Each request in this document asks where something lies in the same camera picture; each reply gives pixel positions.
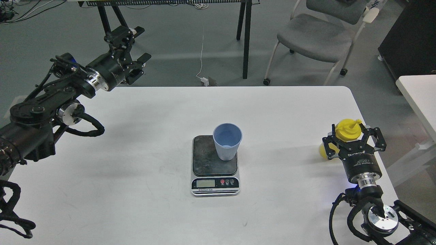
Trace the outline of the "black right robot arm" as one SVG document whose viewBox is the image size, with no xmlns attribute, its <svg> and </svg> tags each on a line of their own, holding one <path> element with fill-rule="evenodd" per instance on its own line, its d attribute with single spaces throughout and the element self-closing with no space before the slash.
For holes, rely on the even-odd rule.
<svg viewBox="0 0 436 245">
<path fill-rule="evenodd" d="M 386 150 L 386 141 L 378 127 L 371 128 L 362 121 L 344 119 L 332 124 L 332 131 L 322 138 L 324 156 L 339 158 L 348 181 L 355 184 L 340 193 L 332 203 L 329 214 L 329 233 L 332 243 L 338 242 L 333 232 L 333 215 L 336 207 L 345 201 L 352 208 L 347 216 L 350 232 L 359 239 L 377 245 L 388 245 L 386 237 L 392 235 L 399 224 L 409 230 L 399 245 L 434 245 L 435 223 L 410 208 L 400 200 L 394 205 L 383 204 L 382 188 L 376 181 L 383 175 L 375 152 Z"/>
</svg>

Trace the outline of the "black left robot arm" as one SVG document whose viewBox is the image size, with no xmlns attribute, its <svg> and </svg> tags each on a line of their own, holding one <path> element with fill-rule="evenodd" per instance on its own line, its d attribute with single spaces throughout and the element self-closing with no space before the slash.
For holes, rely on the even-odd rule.
<svg viewBox="0 0 436 245">
<path fill-rule="evenodd" d="M 144 53 L 135 61 L 130 51 L 144 31 L 140 26 L 119 26 L 107 32 L 104 40 L 109 51 L 86 66 L 70 53 L 51 59 L 47 76 L 23 102 L 10 108 L 11 122 L 1 128 L 2 176 L 27 160 L 36 162 L 55 155 L 55 144 L 64 132 L 82 137 L 104 133 L 104 126 L 85 112 L 77 98 L 91 99 L 100 89 L 111 91 L 141 77 L 151 55 Z"/>
</svg>

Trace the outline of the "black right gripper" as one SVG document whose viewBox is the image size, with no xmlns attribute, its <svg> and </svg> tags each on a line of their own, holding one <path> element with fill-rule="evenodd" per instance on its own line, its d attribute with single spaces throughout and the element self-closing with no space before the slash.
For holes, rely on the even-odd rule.
<svg viewBox="0 0 436 245">
<path fill-rule="evenodd" d="M 357 184 L 359 187 L 377 186 L 376 181 L 383 175 L 377 163 L 374 153 L 384 152 L 387 143 L 381 133 L 380 128 L 371 128 L 370 126 L 359 124 L 363 136 L 357 143 L 357 150 L 348 152 L 339 148 L 334 143 L 328 143 L 328 149 L 339 153 L 343 163 L 348 182 Z M 344 142 L 351 141 L 350 125 L 334 125 L 334 130 L 328 132 L 327 136 L 335 135 Z M 372 138 L 374 146 L 368 144 L 369 138 Z"/>
</svg>

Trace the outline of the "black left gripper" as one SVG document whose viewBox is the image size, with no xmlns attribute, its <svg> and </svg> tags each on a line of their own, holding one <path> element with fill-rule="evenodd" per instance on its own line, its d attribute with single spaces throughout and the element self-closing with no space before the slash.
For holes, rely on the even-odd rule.
<svg viewBox="0 0 436 245">
<path fill-rule="evenodd" d="M 85 81 L 95 90 L 111 91 L 120 83 L 132 85 L 144 72 L 143 68 L 151 54 L 144 53 L 133 61 L 130 51 L 135 38 L 145 32 L 145 29 L 137 26 L 128 28 L 119 26 L 111 32 L 107 32 L 104 41 L 108 43 L 110 50 L 102 54 L 85 67 Z"/>
</svg>

